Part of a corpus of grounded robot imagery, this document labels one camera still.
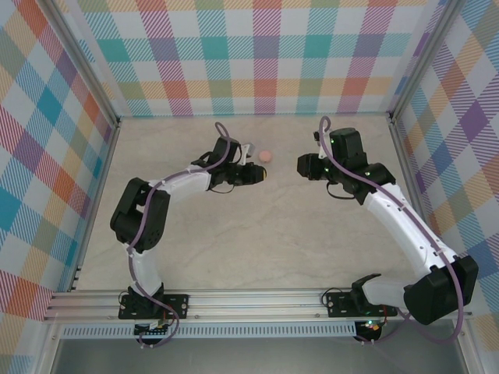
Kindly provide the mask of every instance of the purple cable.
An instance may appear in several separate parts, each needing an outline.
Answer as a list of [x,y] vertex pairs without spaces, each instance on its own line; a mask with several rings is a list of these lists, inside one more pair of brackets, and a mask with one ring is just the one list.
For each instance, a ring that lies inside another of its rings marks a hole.
[[[325,130],[324,130],[324,121],[327,122],[327,128]],[[405,204],[402,201],[400,201],[399,199],[397,199],[395,196],[393,196],[391,193],[389,193],[389,191],[387,191],[386,189],[384,189],[383,187],[381,187],[377,183],[372,182],[372,181],[370,181],[367,178],[361,177],[360,175],[354,174],[354,173],[352,173],[348,169],[345,169],[344,167],[342,167],[334,159],[333,153],[327,148],[326,141],[324,139],[324,132],[327,131],[327,130],[329,130],[330,127],[331,127],[331,120],[329,119],[329,117],[327,117],[325,115],[323,118],[320,119],[320,124],[319,124],[319,139],[320,139],[320,146],[322,146],[324,152],[327,155],[327,158],[329,158],[329,160],[333,163],[333,165],[339,171],[341,171],[342,173],[344,173],[344,174],[348,175],[349,177],[352,177],[352,178],[354,178],[354,179],[356,179],[356,180],[358,180],[360,182],[364,182],[364,183],[366,183],[366,184],[374,187],[375,189],[377,189],[380,192],[382,192],[383,194],[385,194],[395,204],[397,204],[398,207],[402,211],[404,211],[405,214],[407,214],[407,216],[411,219],[411,221],[414,222],[414,224],[418,227],[418,229],[421,231],[421,233],[424,235],[424,237],[428,240],[428,242],[430,242],[431,246],[433,248],[435,248],[436,252],[438,253],[438,255],[440,256],[440,258],[444,262],[445,266],[448,268],[449,274],[451,275],[451,278],[452,278],[452,282],[454,283],[456,295],[458,297],[458,321],[457,321],[457,323],[455,325],[454,332],[452,333],[452,335],[450,337],[448,337],[446,339],[437,339],[437,338],[429,335],[426,331],[422,330],[421,327],[419,326],[419,324],[417,324],[417,327],[418,327],[418,331],[426,339],[428,339],[429,341],[431,341],[433,343],[436,343],[436,344],[447,344],[447,343],[453,342],[455,339],[457,339],[459,333],[461,332],[462,322],[463,322],[463,319],[464,319],[464,302],[463,302],[463,299],[462,299],[462,293],[460,292],[461,286],[459,285],[459,279],[458,279],[458,276],[456,275],[456,273],[454,271],[454,268],[452,267],[451,263],[449,263],[449,260],[447,259],[447,257],[441,252],[440,247],[438,246],[437,242],[435,242],[435,240],[433,239],[433,237],[431,236],[431,234],[425,229],[425,227],[423,225],[421,225],[421,223],[419,222],[419,220],[414,216],[414,214],[412,214],[412,212],[410,210],[407,209],[407,207],[405,206]],[[404,315],[402,313],[401,316],[404,318],[404,322],[403,323],[405,323],[406,321],[410,321],[409,318],[410,318],[411,315],[409,313],[407,315]],[[386,341],[387,339],[392,338],[393,336],[395,336],[395,335],[398,334],[399,330],[400,329],[397,329],[397,330],[393,331],[392,333],[390,333],[386,337],[381,338],[377,342]]]
[[[225,148],[225,152],[224,152],[223,156],[221,157],[221,159],[218,160],[217,162],[215,162],[213,165],[210,165],[210,166],[208,166],[206,168],[203,168],[203,169],[196,169],[195,171],[193,171],[194,174],[195,173],[204,172],[204,171],[209,171],[209,170],[211,170],[213,168],[216,168],[218,165],[220,165],[222,162],[224,162],[225,159],[228,156],[228,152],[230,151],[230,141],[229,141],[230,136],[228,134],[228,131],[225,128],[225,126],[223,126],[220,122],[215,122],[215,128],[217,129],[217,131],[220,134],[220,136],[223,136],[223,137],[225,137],[227,139],[227,146]],[[133,269],[133,249],[134,249],[135,245],[137,244],[137,242],[140,240],[140,237],[143,234],[143,230],[146,227],[147,212],[149,211],[150,201],[152,199],[153,194],[164,183],[166,183],[168,181],[171,181],[173,178],[177,178],[180,175],[186,175],[186,174],[192,174],[192,173],[191,173],[191,171],[188,171],[188,170],[179,171],[178,173],[174,173],[172,175],[169,175],[166,178],[163,178],[158,183],[156,183],[156,185],[153,186],[153,188],[149,191],[149,194],[147,195],[147,198],[146,198],[146,203],[143,206],[143,215],[142,215],[142,221],[140,222],[139,230],[138,230],[137,234],[135,235],[135,238],[132,240],[132,242],[129,244],[128,248],[126,249],[126,251],[129,254],[128,268],[130,270],[130,275],[132,276],[132,280],[133,280],[133,282],[135,282],[135,285],[136,285],[137,289],[140,291],[140,293],[142,295],[144,295],[146,298],[148,298],[149,300],[151,300],[153,303],[155,303],[155,304],[159,305],[160,307],[168,310],[173,315],[173,317],[174,317],[173,319],[176,320],[175,329],[172,331],[172,333],[170,333],[170,335],[168,335],[165,339],[160,340],[158,343],[156,343],[154,345],[152,345],[152,344],[149,344],[149,345],[145,344],[142,341],[142,335],[143,334],[139,335],[139,342],[142,344],[142,348],[143,347],[158,348],[161,345],[168,343],[173,338],[173,336],[177,333],[177,331],[179,330],[180,318],[179,318],[179,315],[177,314],[177,312],[171,306],[166,305],[166,304],[160,302],[159,300],[156,300],[155,298],[153,298],[139,284],[139,282],[137,281],[137,278],[136,278],[135,270]]]

